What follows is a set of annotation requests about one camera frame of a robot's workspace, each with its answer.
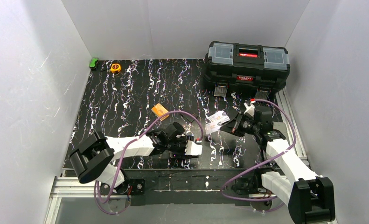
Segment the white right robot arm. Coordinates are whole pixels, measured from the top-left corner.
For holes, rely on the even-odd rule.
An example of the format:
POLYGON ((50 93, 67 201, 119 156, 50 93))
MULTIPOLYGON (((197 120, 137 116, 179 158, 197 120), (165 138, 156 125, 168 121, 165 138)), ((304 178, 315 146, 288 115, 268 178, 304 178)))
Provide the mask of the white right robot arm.
POLYGON ((221 187, 254 171, 261 186, 280 199, 296 224, 316 224, 335 220, 334 185, 327 177, 312 171, 292 150, 281 131, 274 128, 272 111, 267 106, 247 106, 222 131, 243 137, 253 135, 270 157, 232 177, 221 187))

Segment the orange credit card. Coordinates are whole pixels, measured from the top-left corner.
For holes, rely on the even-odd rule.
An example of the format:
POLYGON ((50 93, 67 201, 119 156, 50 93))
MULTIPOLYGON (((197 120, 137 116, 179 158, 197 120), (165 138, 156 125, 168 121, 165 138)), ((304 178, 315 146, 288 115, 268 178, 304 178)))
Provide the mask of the orange credit card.
POLYGON ((164 115, 163 117, 161 117, 160 121, 163 121, 169 117, 168 110, 160 103, 152 107, 151 110, 157 117, 161 117, 162 115, 164 115))

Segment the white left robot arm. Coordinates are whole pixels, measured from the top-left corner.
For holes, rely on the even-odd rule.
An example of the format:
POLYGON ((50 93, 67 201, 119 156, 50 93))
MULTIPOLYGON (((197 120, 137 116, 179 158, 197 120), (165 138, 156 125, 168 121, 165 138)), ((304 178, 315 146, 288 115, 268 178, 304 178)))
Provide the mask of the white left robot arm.
POLYGON ((125 175, 111 161, 165 151, 191 158, 201 155, 202 146, 192 135, 184 134, 181 124, 174 122, 142 137, 106 137, 102 132, 94 132, 70 152, 69 159, 81 184, 99 181, 116 188, 125 182, 125 175))

